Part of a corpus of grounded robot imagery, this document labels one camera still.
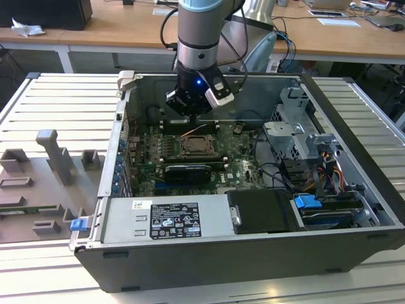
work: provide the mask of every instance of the side panel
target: side panel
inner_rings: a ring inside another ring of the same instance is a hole
[[[347,272],[402,232],[262,241],[79,250],[75,256],[109,293]]]

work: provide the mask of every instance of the barcode sticker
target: barcode sticker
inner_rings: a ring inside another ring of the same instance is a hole
[[[153,201],[132,201],[132,209],[150,209]]]

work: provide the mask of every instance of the white table leg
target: white table leg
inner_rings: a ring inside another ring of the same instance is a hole
[[[61,46],[57,50],[59,59],[61,60],[63,71],[65,73],[74,73],[72,63],[69,58],[69,48],[67,46]]]

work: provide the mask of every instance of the paper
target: paper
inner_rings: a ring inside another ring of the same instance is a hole
[[[323,25],[338,25],[340,27],[361,27],[360,24],[352,20],[339,20],[339,19],[327,19],[327,18],[318,18],[319,22]]]
[[[42,27],[40,27],[39,25],[25,25],[15,21],[14,18],[13,18],[13,26],[11,27],[11,29],[18,35],[24,36],[25,38],[27,38],[28,35],[45,34]]]

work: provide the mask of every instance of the computer case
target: computer case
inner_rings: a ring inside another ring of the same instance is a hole
[[[45,29],[83,30],[93,14],[90,0],[0,0],[0,27],[12,18]]]

